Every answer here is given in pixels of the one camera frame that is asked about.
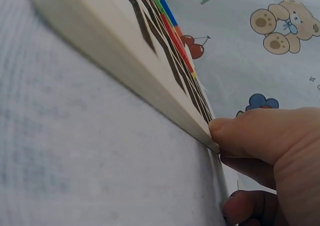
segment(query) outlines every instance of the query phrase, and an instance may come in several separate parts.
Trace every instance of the bed sheet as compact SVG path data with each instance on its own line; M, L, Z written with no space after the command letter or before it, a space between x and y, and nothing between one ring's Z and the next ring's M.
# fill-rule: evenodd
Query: bed sheet
M216 117L320 102L319 0L166 0Z

